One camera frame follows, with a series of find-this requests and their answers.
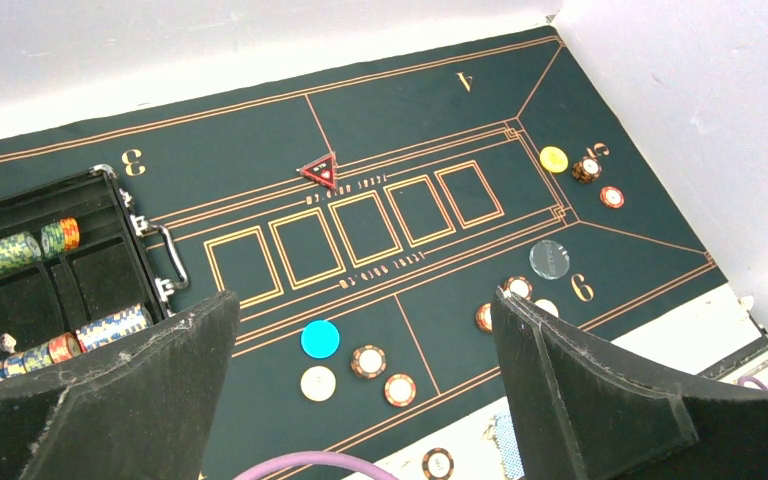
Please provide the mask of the white round button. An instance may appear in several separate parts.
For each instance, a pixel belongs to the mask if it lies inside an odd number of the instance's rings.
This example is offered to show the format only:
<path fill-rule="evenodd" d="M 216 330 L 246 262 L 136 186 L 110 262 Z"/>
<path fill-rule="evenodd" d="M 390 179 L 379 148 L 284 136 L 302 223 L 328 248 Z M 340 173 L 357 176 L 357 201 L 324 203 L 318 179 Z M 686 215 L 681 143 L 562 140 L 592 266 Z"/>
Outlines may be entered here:
<path fill-rule="evenodd" d="M 533 271 L 546 280 L 558 280 L 570 268 L 568 250 L 559 242 L 545 239 L 534 244 L 529 252 L 529 263 Z"/>

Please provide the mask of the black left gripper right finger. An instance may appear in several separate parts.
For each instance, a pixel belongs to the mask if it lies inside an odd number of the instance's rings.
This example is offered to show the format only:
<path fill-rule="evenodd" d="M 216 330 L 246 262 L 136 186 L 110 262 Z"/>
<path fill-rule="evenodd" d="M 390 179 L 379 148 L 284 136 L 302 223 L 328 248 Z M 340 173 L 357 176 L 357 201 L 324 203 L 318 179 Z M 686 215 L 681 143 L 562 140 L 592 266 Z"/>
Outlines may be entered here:
<path fill-rule="evenodd" d="M 768 479 L 768 391 L 687 374 L 497 289 L 493 337 L 529 479 Z"/>

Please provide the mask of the yellow chip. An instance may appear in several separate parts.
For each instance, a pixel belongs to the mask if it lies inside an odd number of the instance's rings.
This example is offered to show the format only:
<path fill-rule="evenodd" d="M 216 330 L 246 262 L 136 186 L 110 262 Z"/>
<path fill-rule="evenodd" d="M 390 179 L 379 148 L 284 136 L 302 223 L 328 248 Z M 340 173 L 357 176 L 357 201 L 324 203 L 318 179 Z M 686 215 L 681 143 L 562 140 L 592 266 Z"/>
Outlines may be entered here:
<path fill-rule="evenodd" d="M 335 374 L 326 366 L 312 366 L 300 378 L 303 396 L 313 402 L 330 399 L 336 391 L 336 385 Z"/>
<path fill-rule="evenodd" d="M 558 317 L 559 316 L 559 309 L 555 305 L 554 302 L 548 300 L 548 299 L 537 299 L 534 304 L 542 309 L 543 311 L 547 312 L 548 314 Z"/>

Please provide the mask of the blue playing card deck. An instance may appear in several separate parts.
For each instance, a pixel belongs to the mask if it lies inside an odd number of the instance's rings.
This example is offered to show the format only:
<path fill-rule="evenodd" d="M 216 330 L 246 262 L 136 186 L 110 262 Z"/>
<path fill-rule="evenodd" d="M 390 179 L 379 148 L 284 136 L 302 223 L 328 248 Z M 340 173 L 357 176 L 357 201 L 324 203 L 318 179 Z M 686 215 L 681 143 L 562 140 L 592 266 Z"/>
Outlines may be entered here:
<path fill-rule="evenodd" d="M 509 480 L 522 479 L 525 473 L 509 412 L 502 412 L 494 416 L 493 439 L 500 454 L 505 478 Z"/>

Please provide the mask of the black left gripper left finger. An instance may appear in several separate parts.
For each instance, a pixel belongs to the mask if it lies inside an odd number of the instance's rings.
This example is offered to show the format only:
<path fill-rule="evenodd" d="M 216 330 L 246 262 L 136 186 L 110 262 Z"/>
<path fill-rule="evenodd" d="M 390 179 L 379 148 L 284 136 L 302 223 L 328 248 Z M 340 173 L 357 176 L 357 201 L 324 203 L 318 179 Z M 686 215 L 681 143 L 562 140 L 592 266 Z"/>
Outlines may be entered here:
<path fill-rule="evenodd" d="M 226 376 L 230 291 L 0 383 L 0 479 L 194 479 Z"/>

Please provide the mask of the blue round button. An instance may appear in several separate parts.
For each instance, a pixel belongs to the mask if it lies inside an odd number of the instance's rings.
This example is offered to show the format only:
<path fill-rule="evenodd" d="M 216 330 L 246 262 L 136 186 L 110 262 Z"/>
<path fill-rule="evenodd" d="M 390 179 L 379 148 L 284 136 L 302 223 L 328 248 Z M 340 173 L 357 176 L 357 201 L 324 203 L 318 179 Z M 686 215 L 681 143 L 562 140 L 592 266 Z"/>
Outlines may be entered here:
<path fill-rule="evenodd" d="M 336 353 L 341 343 L 339 329 L 330 321 L 319 319 L 304 327 L 300 336 L 303 352 L 313 359 L 326 359 Z"/>

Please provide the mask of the brown poker chip stack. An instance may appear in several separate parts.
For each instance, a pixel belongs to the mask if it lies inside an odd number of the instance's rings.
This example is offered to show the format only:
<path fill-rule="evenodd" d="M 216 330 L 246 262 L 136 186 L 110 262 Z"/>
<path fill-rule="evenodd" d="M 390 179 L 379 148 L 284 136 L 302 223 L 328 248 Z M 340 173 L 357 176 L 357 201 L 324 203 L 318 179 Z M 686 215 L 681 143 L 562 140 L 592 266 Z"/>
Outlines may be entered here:
<path fill-rule="evenodd" d="M 441 447 L 428 450 L 421 462 L 422 473 L 428 480 L 449 480 L 454 473 L 454 467 L 452 455 Z"/>

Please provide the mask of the yellow round button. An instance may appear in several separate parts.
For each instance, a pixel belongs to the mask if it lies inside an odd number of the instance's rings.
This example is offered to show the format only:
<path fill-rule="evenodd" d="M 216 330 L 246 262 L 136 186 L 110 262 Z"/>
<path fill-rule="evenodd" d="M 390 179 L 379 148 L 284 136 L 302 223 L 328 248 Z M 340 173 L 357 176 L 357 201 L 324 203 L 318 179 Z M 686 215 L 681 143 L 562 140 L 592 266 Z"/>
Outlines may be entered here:
<path fill-rule="evenodd" d="M 569 166 L 566 153 L 556 146 L 546 146 L 539 152 L 541 166 L 551 173 L 562 173 Z"/>

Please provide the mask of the red triangular dealer button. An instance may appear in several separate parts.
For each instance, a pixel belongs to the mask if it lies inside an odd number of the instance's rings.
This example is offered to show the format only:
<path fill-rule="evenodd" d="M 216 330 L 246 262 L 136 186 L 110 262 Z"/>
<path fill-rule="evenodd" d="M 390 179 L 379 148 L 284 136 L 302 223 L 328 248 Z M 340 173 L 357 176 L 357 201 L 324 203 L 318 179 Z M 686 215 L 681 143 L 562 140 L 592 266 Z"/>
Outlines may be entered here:
<path fill-rule="evenodd" d="M 337 162 L 334 152 L 329 152 L 303 165 L 297 170 L 297 173 L 326 189 L 336 190 L 338 188 Z"/>

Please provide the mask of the red chip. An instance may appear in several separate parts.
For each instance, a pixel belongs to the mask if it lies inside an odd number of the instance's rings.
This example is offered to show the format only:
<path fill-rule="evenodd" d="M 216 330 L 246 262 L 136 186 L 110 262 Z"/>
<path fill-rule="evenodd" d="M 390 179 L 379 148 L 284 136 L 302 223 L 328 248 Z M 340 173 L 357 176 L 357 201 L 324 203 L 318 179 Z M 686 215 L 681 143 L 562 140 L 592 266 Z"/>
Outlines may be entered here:
<path fill-rule="evenodd" d="M 393 374 L 387 379 L 384 385 L 385 399 L 389 404 L 395 407 L 405 407 L 410 405 L 415 399 L 416 393 L 416 384 L 407 374 Z"/>
<path fill-rule="evenodd" d="M 605 186 L 600 190 L 600 201 L 608 208 L 619 209 L 624 206 L 623 192 L 614 186 Z"/>

